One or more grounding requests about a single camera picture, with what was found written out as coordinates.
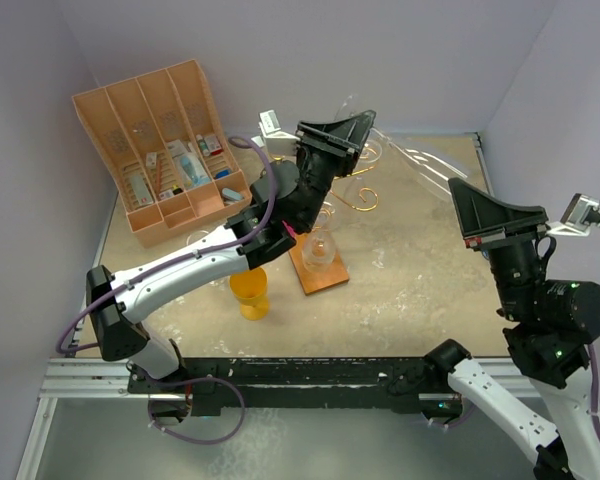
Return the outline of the pink plastic wine glass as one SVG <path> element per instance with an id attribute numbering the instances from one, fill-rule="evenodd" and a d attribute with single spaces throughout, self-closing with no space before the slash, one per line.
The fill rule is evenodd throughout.
<path id="1" fill-rule="evenodd" d="M 283 226 L 292 238 L 296 237 L 296 233 L 290 225 L 288 225 L 286 222 L 283 222 Z"/>

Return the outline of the yellow plastic wine glass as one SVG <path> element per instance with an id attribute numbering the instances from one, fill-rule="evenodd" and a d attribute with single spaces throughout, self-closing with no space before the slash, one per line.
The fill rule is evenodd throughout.
<path id="1" fill-rule="evenodd" d="M 239 302 L 240 313 L 244 318 L 257 321 L 268 314 L 268 278 L 263 268 L 231 275 L 229 287 Z"/>

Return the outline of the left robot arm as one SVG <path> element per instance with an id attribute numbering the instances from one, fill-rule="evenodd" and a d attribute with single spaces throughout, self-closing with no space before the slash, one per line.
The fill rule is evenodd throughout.
<path id="1" fill-rule="evenodd" d="M 182 387 L 177 344 L 153 333 L 145 320 L 177 297 L 217 279 L 252 271 L 292 249 L 313 229 L 335 179 L 351 175 L 376 119 L 373 110 L 330 123 L 302 121 L 271 161 L 252 138 L 232 145 L 260 157 L 264 175 L 250 186 L 248 206 L 201 240 L 141 266 L 86 276 L 86 314 L 103 360 L 129 360 L 164 392 Z"/>

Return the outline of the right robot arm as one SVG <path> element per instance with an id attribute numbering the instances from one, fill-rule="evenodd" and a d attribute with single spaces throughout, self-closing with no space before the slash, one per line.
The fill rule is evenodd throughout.
<path id="1" fill-rule="evenodd" d="M 556 227 L 540 206 L 502 202 L 460 178 L 448 182 L 467 248 L 486 253 L 508 352 L 539 393 L 549 418 L 494 380 L 458 342 L 424 358 L 426 383 L 468 399 L 532 463 L 537 479 L 600 479 L 600 284 L 547 276 Z"/>

